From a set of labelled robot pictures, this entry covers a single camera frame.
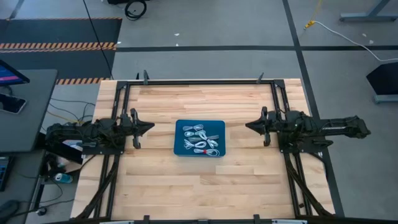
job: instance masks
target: wooden table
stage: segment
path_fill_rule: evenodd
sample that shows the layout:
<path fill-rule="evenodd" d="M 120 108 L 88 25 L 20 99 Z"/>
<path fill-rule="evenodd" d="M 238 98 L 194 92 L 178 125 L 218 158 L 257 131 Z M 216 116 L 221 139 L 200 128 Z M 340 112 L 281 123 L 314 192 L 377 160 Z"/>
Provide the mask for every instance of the wooden table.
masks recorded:
<path fill-rule="evenodd" d="M 284 81 L 290 109 L 308 114 L 300 79 Z M 115 88 L 116 81 L 102 81 L 94 119 L 111 116 Z M 264 147 L 264 136 L 244 126 L 260 117 L 263 106 L 274 110 L 270 85 L 132 86 L 128 108 L 135 108 L 140 120 L 153 122 L 155 127 L 140 138 L 142 149 L 133 149 L 132 137 L 127 138 L 112 220 L 142 220 L 144 215 L 150 215 L 151 220 L 252 219 L 253 214 L 293 218 L 276 135 L 271 134 L 271 145 Z M 226 155 L 176 156 L 173 148 L 178 119 L 225 121 Z M 323 164 L 308 154 L 301 158 L 308 188 L 334 213 Z M 78 215 L 97 191 L 102 162 L 103 156 L 96 156 L 82 170 L 71 217 Z M 106 193 L 103 215 L 107 199 Z"/>

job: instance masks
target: floor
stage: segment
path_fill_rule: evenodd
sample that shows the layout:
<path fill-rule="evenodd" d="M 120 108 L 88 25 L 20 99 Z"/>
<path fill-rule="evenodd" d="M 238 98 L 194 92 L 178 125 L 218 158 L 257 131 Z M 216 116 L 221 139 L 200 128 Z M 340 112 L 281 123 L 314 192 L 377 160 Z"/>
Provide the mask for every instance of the floor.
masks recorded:
<path fill-rule="evenodd" d="M 123 5 L 86 0 L 92 17 L 124 17 Z M 138 21 L 123 19 L 113 63 L 115 79 L 134 79 L 148 71 L 155 78 L 301 78 L 308 101 L 321 118 L 358 115 L 372 135 L 357 140 L 330 138 L 329 147 L 336 182 L 346 217 L 398 219 L 398 104 L 373 103 L 373 89 L 366 75 L 381 64 L 363 50 L 304 50 L 303 61 L 293 48 L 284 2 L 288 2 L 301 46 L 351 46 L 318 24 L 304 30 L 316 0 L 151 0 Z M 398 22 L 345 22 L 340 13 L 364 12 L 378 0 L 324 0 L 316 20 L 365 45 L 398 45 Z M 81 0 L 0 0 L 0 19 L 87 17 Z M 391 1 L 382 13 L 398 13 Z M 249 46 L 288 46 L 261 48 Z M 398 57 L 397 50 L 377 50 L 380 58 Z M 95 102 L 98 84 L 58 85 L 54 98 Z M 81 116 L 84 104 L 53 102 Z M 73 119 L 70 114 L 49 111 Z M 92 114 L 88 107 L 86 114 Z M 47 115 L 43 127 L 63 123 Z M 62 185 L 59 200 L 74 197 L 73 185 Z M 55 185 L 45 188 L 43 200 L 59 195 Z M 67 220 L 71 203 L 49 208 L 46 216 L 28 216 L 27 223 Z"/>

